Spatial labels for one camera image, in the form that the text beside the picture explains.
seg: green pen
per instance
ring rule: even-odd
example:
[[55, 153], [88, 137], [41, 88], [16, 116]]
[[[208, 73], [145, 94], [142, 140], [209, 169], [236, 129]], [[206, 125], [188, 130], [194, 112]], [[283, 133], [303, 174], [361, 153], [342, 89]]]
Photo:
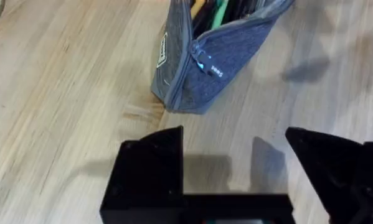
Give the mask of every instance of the green pen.
[[219, 6], [217, 13], [215, 13], [214, 21], [212, 22], [211, 29], [215, 29], [221, 26], [222, 20], [224, 19], [226, 7], [228, 6], [228, 1], [229, 0], [222, 1], [222, 4]]

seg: wood grain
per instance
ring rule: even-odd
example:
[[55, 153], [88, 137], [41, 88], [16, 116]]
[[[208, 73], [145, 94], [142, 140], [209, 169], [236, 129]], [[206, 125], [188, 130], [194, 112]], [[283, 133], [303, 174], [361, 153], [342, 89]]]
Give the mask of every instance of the wood grain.
[[373, 141], [373, 0], [298, 0], [203, 116], [149, 90], [168, 6], [7, 0], [0, 223], [101, 223], [121, 142], [180, 124], [187, 192], [288, 192], [298, 223], [327, 223], [284, 132]]

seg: black plastic part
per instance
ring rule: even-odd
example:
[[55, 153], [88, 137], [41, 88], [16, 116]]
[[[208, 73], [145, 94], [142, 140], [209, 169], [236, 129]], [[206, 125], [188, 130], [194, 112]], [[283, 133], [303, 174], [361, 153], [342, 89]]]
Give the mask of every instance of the black plastic part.
[[100, 208], [104, 224], [295, 223], [287, 195], [184, 195], [182, 170], [182, 127], [124, 142]]
[[300, 128], [288, 128], [286, 138], [332, 224], [373, 223], [373, 142]]

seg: fabric label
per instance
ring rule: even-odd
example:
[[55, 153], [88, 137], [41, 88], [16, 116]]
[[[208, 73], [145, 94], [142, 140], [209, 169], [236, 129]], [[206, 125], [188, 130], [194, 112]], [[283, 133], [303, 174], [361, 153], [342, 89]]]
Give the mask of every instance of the fabric label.
[[162, 66], [167, 61], [167, 32], [164, 34], [163, 39], [161, 40], [160, 46], [160, 55], [159, 60], [157, 62], [157, 68]]

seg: pencil case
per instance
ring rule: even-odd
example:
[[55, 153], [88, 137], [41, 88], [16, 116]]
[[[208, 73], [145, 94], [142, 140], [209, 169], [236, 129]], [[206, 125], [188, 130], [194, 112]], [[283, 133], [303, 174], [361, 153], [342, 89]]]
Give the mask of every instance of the pencil case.
[[188, 1], [172, 0], [151, 91], [170, 112], [204, 114], [293, 1], [266, 0], [243, 19], [193, 38]]

